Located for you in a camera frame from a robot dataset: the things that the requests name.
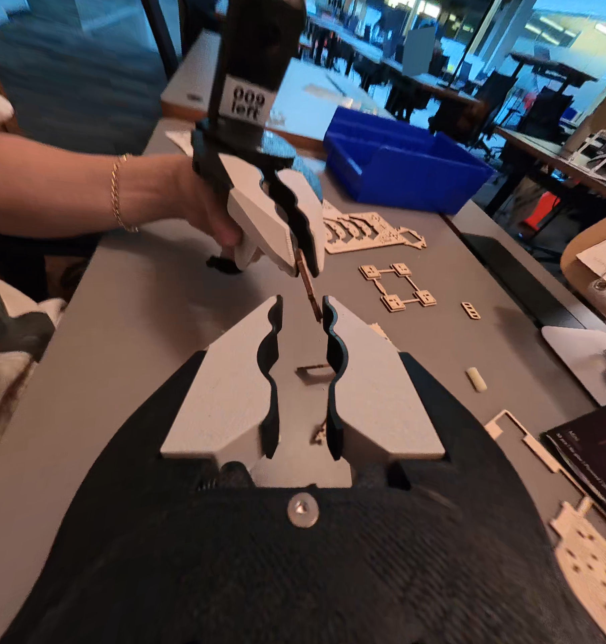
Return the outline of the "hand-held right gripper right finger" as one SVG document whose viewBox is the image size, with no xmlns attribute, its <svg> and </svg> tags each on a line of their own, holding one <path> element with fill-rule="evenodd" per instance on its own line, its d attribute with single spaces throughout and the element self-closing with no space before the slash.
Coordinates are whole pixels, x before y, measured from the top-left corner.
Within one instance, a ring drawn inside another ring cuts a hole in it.
<svg viewBox="0 0 606 644">
<path fill-rule="evenodd" d="M 446 450 L 402 354 L 333 296 L 324 296 L 329 384 L 326 440 L 335 461 L 439 460 Z"/>
</svg>

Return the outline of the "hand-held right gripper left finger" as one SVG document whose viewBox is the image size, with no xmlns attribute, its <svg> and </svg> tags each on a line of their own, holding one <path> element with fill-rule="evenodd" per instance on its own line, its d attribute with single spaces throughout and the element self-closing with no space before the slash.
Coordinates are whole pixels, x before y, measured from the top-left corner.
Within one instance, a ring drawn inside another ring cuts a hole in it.
<svg viewBox="0 0 606 644">
<path fill-rule="evenodd" d="M 210 344 L 161 447 L 165 458 L 242 463 L 273 458 L 280 440 L 277 387 L 283 298 L 269 297 Z"/>
</svg>

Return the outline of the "wooden lattice leg piece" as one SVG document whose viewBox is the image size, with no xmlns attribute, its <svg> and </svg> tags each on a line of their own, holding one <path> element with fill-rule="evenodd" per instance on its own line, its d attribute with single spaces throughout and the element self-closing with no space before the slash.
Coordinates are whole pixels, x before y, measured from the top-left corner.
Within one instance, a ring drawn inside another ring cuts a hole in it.
<svg viewBox="0 0 606 644">
<path fill-rule="evenodd" d="M 304 254 L 302 253 L 301 249 L 296 250 L 295 257 L 296 257 L 296 266 L 297 266 L 297 269 L 298 269 L 298 273 L 299 273 L 299 276 L 301 277 L 302 282 L 304 284 L 306 294 L 307 294 L 307 298 L 308 298 L 308 300 L 309 300 L 309 302 L 311 304 L 313 314 L 315 316 L 316 321 L 318 323 L 321 323 L 323 321 L 322 308 L 319 305 L 319 302 L 317 300 L 315 290 L 314 290 L 314 286 L 313 286 L 313 283 L 312 283 L 312 279 L 311 279 L 309 270 L 307 268 L 306 259 L 304 257 Z"/>
</svg>

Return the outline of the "wooden tower base assembly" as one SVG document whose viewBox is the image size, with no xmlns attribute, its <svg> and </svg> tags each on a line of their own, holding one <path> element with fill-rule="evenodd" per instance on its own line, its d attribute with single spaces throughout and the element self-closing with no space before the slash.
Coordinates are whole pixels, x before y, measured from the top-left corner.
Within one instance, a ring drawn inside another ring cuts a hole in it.
<svg viewBox="0 0 606 644">
<path fill-rule="evenodd" d="M 327 389 L 334 377 L 334 371 L 328 363 L 320 363 L 299 366 L 294 373 L 307 388 L 318 390 L 325 394 L 325 402 L 322 405 L 323 420 L 315 425 L 310 445 L 327 446 Z"/>
</svg>

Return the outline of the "grey desk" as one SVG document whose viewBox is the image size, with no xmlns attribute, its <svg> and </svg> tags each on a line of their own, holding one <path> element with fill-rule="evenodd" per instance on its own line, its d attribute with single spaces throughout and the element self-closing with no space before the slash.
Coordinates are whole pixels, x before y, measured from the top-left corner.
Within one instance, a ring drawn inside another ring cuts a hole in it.
<svg viewBox="0 0 606 644">
<path fill-rule="evenodd" d="M 366 323 L 378 323 L 483 424 L 509 410 L 532 434 L 595 409 L 539 329 L 437 214 L 381 209 L 415 229 L 427 249 L 330 256 L 315 289 Z M 283 296 L 280 359 L 273 370 L 280 445 L 254 472 L 282 487 L 350 483 L 347 463 L 310 445 L 325 394 L 297 366 L 322 363 L 326 335 L 300 278 L 266 258 L 237 276 L 206 267 L 217 249 L 181 221 L 115 233 L 96 251 L 0 443 L 0 639 L 48 557 L 77 488 L 124 422 L 192 355 L 269 296 Z M 436 306 L 390 313 L 358 267 L 406 263 Z M 468 318 L 470 302 L 481 320 Z M 488 386 L 474 390 L 466 369 Z"/>
</svg>

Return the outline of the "person's left hand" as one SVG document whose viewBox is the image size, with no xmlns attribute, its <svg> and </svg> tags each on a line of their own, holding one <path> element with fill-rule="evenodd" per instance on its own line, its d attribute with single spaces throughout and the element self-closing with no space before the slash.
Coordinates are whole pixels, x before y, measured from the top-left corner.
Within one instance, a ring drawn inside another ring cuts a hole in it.
<svg viewBox="0 0 606 644">
<path fill-rule="evenodd" d="M 186 221 L 223 248 L 242 241 L 241 228 L 227 212 L 226 198 L 194 172 L 188 157 L 176 157 L 171 196 L 173 218 Z"/>
</svg>

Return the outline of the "wooden puzzle parts sheet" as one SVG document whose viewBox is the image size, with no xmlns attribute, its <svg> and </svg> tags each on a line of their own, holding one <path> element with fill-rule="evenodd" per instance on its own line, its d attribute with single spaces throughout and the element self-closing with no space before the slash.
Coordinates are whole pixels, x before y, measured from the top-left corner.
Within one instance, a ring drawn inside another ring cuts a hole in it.
<svg viewBox="0 0 606 644">
<path fill-rule="evenodd" d="M 323 223 L 328 254 L 344 254 L 389 246 L 427 248 L 425 238 L 407 227 L 394 227 L 379 213 L 341 213 L 323 200 Z"/>
</svg>

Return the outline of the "blue plastic bin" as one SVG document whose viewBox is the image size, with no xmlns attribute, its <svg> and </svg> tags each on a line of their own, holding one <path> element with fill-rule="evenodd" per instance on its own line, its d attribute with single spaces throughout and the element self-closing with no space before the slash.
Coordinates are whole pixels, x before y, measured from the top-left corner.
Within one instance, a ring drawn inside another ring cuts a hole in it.
<svg viewBox="0 0 606 644">
<path fill-rule="evenodd" d="M 343 107 L 323 147 L 327 168 L 361 204 L 457 214 L 493 175 L 443 133 Z"/>
</svg>

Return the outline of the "black flat panel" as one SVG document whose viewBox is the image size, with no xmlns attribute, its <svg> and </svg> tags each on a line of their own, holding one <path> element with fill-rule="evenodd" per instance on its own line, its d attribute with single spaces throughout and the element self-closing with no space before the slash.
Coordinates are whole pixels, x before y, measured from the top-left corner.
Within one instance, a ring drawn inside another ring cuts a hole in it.
<svg viewBox="0 0 606 644">
<path fill-rule="evenodd" d="M 536 326 L 584 329 L 580 320 L 569 312 L 499 241 L 476 234 L 461 233 L 459 236 L 478 261 L 532 318 Z"/>
</svg>

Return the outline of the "white holder stand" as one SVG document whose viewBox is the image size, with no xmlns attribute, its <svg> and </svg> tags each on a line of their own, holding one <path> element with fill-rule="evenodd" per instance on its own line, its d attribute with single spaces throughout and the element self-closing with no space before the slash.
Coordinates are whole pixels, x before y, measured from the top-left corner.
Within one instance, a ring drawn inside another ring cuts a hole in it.
<svg viewBox="0 0 606 644">
<path fill-rule="evenodd" d="M 587 294 L 606 315 L 606 278 L 591 282 Z M 544 326 L 541 334 L 595 402 L 606 406 L 606 331 Z"/>
</svg>

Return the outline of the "person's printed shirt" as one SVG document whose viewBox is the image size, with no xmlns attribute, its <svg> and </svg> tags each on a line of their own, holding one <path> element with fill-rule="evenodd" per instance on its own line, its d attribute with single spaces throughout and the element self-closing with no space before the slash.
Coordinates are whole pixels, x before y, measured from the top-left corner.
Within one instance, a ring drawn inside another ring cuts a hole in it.
<svg viewBox="0 0 606 644">
<path fill-rule="evenodd" d="M 0 292 L 0 438 L 14 413 L 19 393 L 54 332 L 54 320 L 37 307 L 11 318 Z"/>
</svg>

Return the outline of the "orange object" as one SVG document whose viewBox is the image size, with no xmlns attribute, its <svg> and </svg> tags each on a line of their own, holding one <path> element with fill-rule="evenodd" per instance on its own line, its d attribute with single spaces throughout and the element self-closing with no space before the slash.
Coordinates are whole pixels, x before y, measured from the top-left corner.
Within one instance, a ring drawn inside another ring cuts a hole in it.
<svg viewBox="0 0 606 644">
<path fill-rule="evenodd" d="M 559 205 L 560 199 L 551 192 L 545 192 L 537 201 L 532 213 L 523 220 L 522 224 L 535 232 L 539 231 L 542 223 L 554 208 Z"/>
</svg>

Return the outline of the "tan board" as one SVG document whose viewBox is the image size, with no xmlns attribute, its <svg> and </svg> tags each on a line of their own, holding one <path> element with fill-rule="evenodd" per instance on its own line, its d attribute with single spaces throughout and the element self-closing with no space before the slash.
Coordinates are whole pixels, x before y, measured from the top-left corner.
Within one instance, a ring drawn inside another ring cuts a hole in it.
<svg viewBox="0 0 606 644">
<path fill-rule="evenodd" d="M 587 268 L 577 255 L 606 240 L 606 217 L 574 237 L 566 246 L 560 259 L 560 269 L 576 295 L 586 297 L 590 282 L 597 274 Z"/>
</svg>

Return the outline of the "wooden four-pad square frame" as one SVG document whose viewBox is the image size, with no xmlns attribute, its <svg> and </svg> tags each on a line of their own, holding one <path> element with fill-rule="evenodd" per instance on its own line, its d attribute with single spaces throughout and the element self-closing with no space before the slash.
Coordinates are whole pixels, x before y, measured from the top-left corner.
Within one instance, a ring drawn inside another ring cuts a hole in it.
<svg viewBox="0 0 606 644">
<path fill-rule="evenodd" d="M 372 264 L 364 264 L 358 267 L 361 276 L 372 283 L 380 294 L 380 302 L 390 312 L 404 311 L 411 304 L 419 304 L 423 308 L 436 306 L 436 298 L 427 289 L 421 289 L 412 279 L 412 271 L 406 263 L 391 263 L 388 268 L 379 269 Z M 385 275 L 395 275 L 397 278 L 407 282 L 412 294 L 409 298 L 403 298 L 397 294 L 389 293 L 382 283 Z"/>
</svg>

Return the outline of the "emptied wooden sheet frame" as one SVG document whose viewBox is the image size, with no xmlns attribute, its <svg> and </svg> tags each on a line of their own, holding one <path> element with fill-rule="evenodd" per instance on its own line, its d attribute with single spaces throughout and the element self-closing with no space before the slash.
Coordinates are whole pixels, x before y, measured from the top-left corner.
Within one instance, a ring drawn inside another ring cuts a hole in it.
<svg viewBox="0 0 606 644">
<path fill-rule="evenodd" d="M 606 512 L 514 414 L 504 409 L 484 426 L 501 447 L 509 427 L 518 472 L 542 512 L 558 566 L 606 637 Z"/>
</svg>

